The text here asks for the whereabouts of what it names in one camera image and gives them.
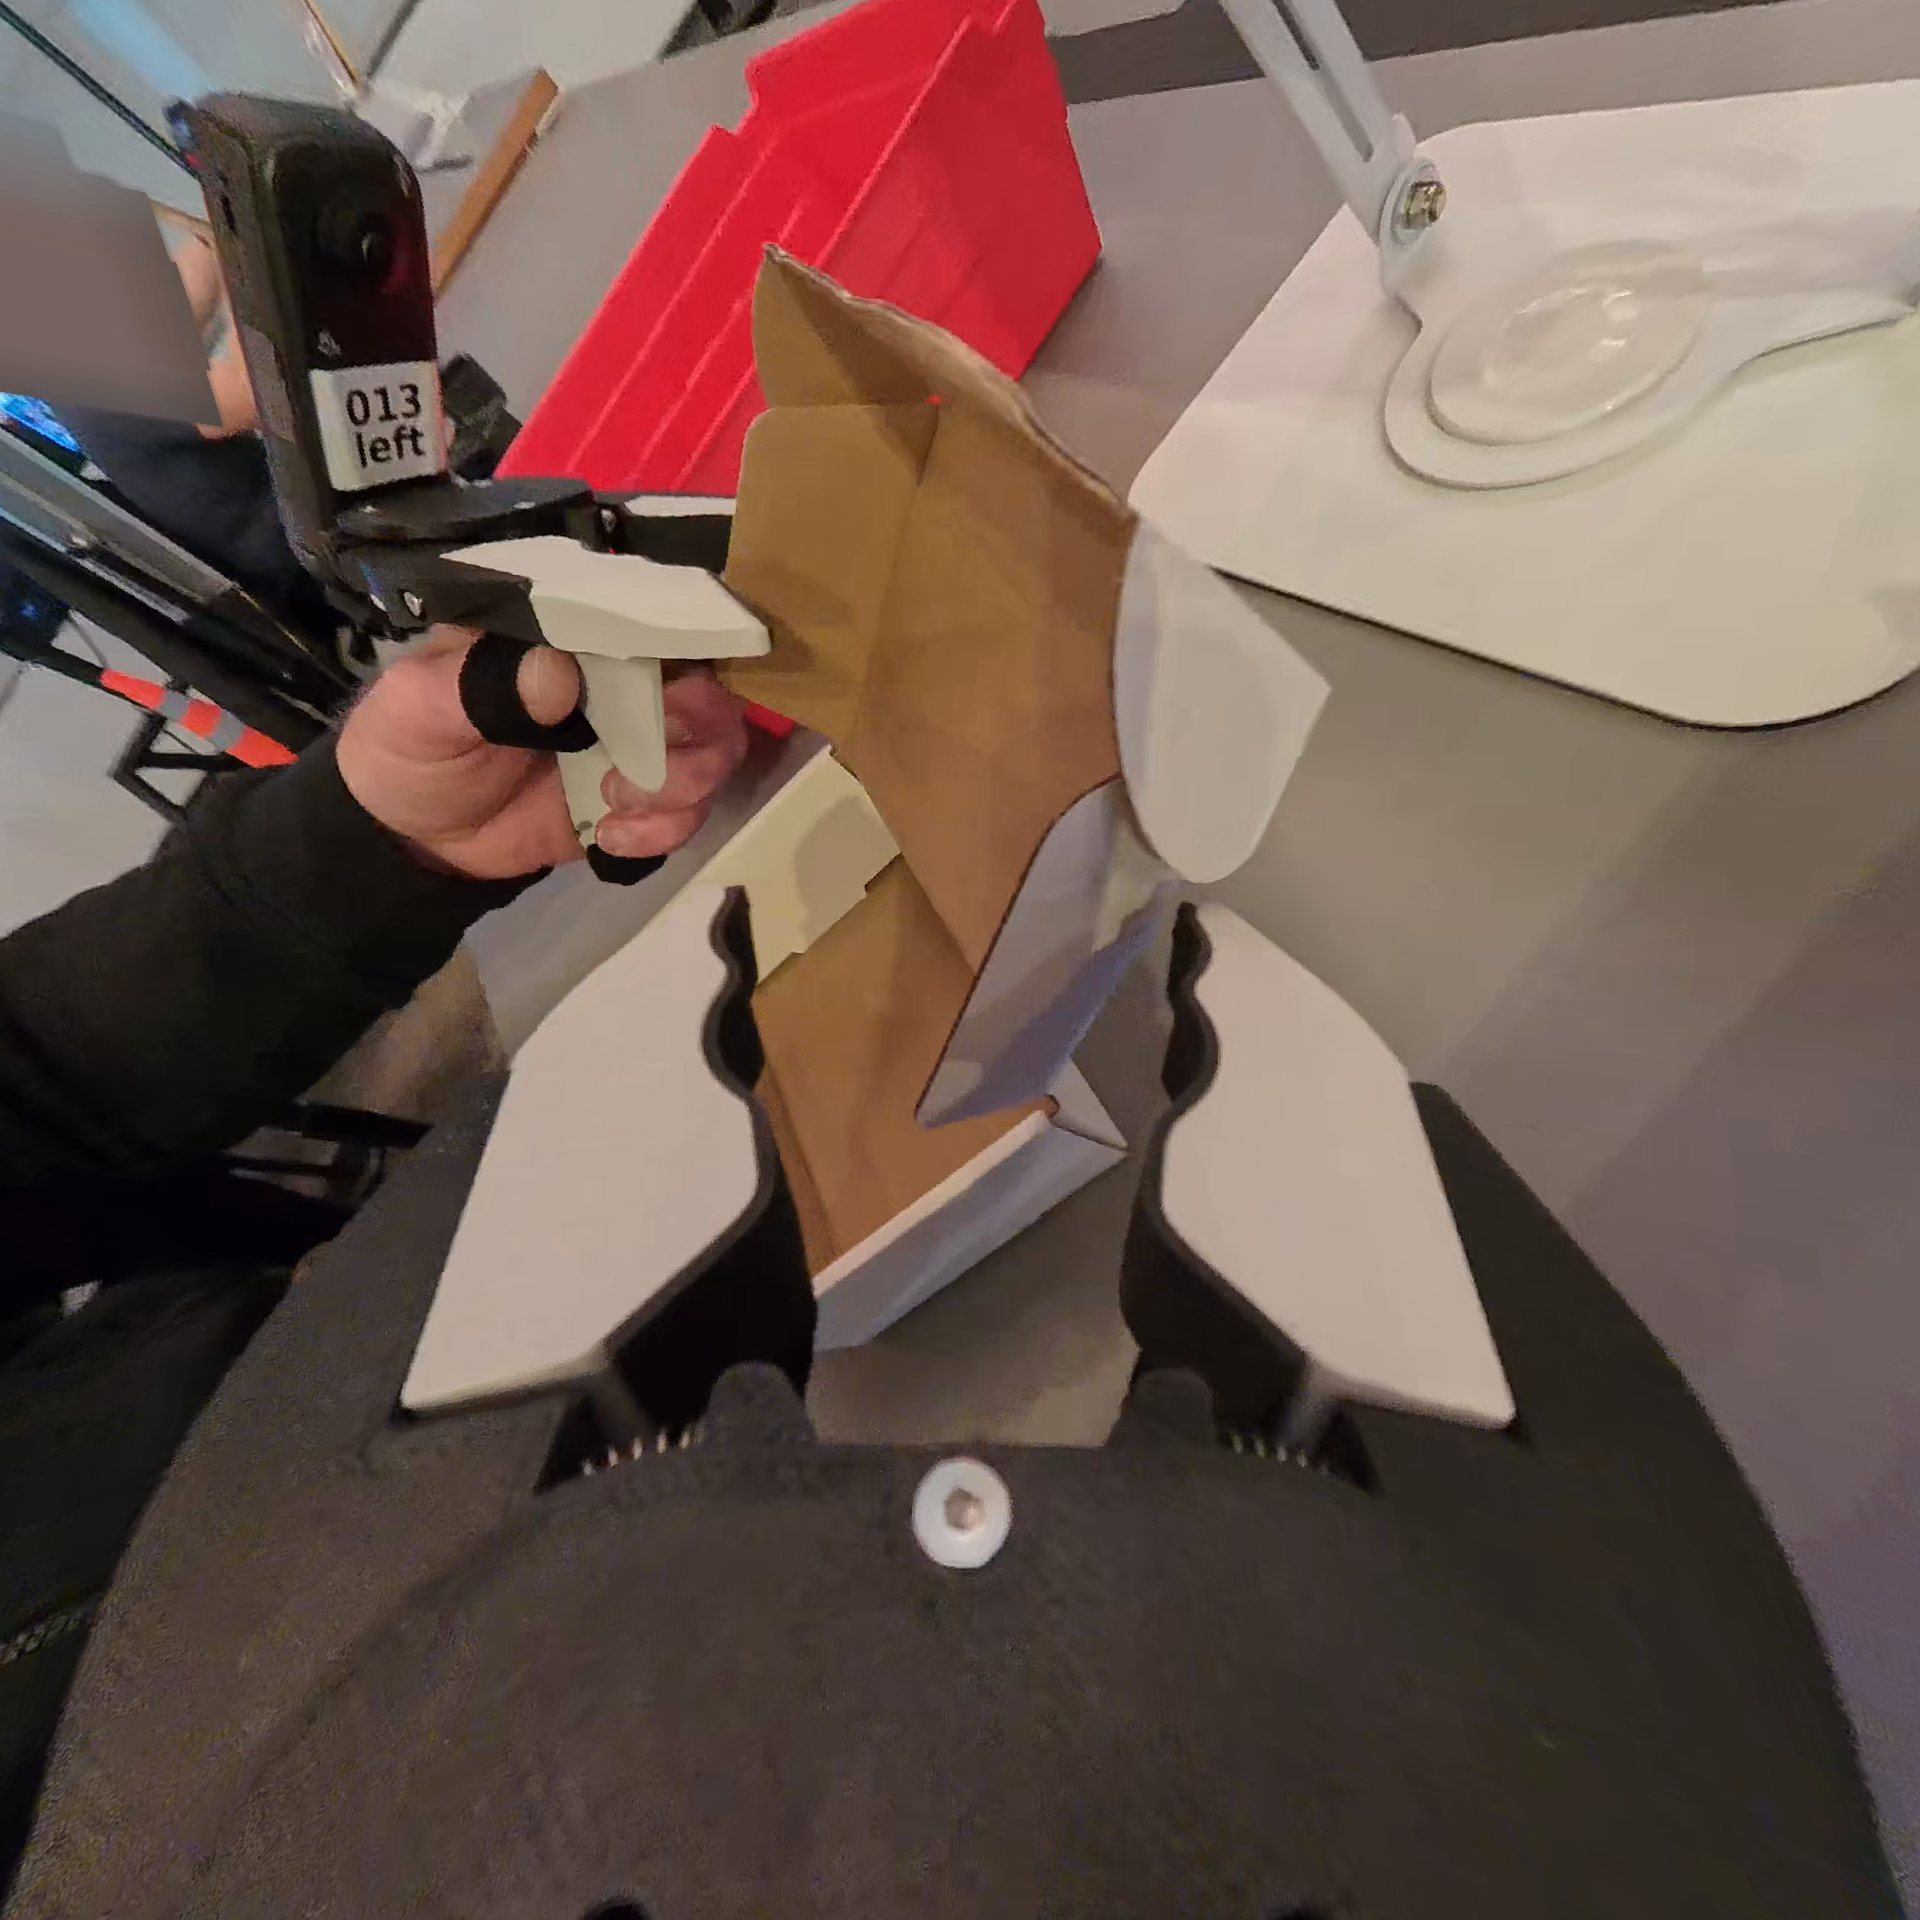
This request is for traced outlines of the person's left hand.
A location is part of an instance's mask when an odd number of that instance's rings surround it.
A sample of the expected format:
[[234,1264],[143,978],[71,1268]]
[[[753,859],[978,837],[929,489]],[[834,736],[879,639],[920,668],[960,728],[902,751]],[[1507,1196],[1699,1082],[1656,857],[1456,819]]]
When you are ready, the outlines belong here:
[[[458,692],[477,635],[438,627],[397,657],[351,708],[336,743],[342,784],[426,867],[469,880],[520,880],[585,857],[549,753],[486,743]],[[677,852],[704,827],[747,756],[744,706],[704,666],[663,687],[664,779],[647,792],[602,777],[595,847],[610,857]]]

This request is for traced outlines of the person's dark clothing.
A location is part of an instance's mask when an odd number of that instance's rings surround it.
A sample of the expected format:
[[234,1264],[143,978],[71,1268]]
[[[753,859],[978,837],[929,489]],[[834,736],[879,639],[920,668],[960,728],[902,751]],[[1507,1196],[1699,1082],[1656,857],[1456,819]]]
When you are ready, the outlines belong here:
[[397,1408],[496,1087],[296,1272],[109,1287],[5,1362],[5,1916],[531,1916],[443,1596],[560,1416]]

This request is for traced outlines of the wooden board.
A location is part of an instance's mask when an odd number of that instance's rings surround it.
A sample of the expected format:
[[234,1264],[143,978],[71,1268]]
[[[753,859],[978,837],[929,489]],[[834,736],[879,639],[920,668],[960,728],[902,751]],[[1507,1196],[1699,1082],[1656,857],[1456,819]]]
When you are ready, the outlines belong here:
[[440,299],[485,227],[560,112],[562,88],[542,67],[488,83],[462,101],[449,133],[463,155],[423,180],[430,201],[432,285]]

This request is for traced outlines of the person's left forearm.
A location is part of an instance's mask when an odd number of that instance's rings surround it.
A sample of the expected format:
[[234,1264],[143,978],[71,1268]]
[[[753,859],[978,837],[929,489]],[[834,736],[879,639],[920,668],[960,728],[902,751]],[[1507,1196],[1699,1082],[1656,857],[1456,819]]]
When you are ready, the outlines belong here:
[[5,937],[5,1317],[216,1264],[224,1152],[273,1123],[543,869],[432,872],[331,743],[216,783],[151,863]]

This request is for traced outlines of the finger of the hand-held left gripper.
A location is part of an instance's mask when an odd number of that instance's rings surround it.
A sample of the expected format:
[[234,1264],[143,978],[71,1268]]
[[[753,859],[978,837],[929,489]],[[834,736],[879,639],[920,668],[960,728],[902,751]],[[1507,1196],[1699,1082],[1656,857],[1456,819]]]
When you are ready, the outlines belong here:
[[563,535],[457,547],[443,561],[520,581],[502,632],[566,655],[734,661],[771,650],[762,623],[702,567],[591,552]]
[[598,497],[598,500],[602,552],[663,567],[726,570],[734,497]]

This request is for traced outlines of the white cardboard box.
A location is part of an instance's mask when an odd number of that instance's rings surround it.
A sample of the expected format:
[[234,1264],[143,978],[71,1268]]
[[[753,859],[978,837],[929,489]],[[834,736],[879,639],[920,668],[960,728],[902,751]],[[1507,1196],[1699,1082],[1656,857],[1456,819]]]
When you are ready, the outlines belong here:
[[761,1093],[817,1348],[850,1352],[1125,1154],[1074,1065],[1183,889],[1263,840],[1328,681],[950,333],[768,247],[728,679],[895,852],[761,968]]

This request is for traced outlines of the clear suction cup mount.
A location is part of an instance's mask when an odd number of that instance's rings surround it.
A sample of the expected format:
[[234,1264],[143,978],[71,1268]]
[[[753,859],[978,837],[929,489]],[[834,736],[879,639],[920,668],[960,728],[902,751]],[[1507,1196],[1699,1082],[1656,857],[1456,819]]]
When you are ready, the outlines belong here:
[[1421,320],[1383,440],[1441,489],[1558,483],[1671,434],[1763,356],[1906,320],[1914,284],[1914,217],[1891,208],[1573,247]]

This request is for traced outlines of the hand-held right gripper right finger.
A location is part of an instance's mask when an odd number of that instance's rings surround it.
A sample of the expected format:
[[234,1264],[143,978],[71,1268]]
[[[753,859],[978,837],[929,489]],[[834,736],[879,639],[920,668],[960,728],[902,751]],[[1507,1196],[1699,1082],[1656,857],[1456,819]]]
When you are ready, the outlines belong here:
[[1399,1056],[1221,903],[1167,955],[1166,1112],[1120,1314],[1232,1444],[1315,1444],[1344,1408],[1497,1434],[1518,1404]]

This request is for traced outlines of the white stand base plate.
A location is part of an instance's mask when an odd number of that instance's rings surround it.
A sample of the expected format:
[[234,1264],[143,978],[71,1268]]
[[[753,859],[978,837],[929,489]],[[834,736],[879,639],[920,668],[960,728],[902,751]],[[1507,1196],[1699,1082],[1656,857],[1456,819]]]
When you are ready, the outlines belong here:
[[1383,395],[1421,320],[1568,249],[1891,208],[1914,80],[1467,123],[1386,284],[1349,210],[1134,480],[1222,573],[1702,729],[1773,729],[1914,673],[1918,337],[1775,352],[1622,460],[1507,492],[1397,465]]

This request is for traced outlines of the black tripod orange stripes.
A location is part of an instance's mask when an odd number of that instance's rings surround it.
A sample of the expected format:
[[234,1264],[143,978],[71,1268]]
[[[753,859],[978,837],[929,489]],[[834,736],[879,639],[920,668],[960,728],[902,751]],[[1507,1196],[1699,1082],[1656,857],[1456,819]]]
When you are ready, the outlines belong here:
[[136,723],[111,784],[169,827],[195,784],[290,764],[358,688],[351,635],[305,639],[136,517],[64,434],[5,415],[2,652]]

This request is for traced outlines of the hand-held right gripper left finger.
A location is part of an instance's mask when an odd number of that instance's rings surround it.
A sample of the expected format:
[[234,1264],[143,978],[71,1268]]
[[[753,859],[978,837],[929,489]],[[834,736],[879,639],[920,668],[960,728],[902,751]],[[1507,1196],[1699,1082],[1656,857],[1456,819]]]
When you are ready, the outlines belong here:
[[759,1103],[739,888],[695,888],[538,1021],[497,1098],[399,1387],[406,1413],[579,1391],[616,1443],[738,1364],[809,1383],[817,1308]]

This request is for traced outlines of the red plastic bin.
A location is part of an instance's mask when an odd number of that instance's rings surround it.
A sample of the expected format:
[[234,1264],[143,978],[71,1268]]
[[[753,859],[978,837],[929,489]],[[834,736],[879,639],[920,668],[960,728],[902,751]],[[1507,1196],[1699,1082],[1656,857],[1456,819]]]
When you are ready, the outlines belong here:
[[869,3],[744,64],[542,394],[502,476],[730,497],[766,397],[761,255],[946,330],[1008,378],[1099,234],[1038,3]]

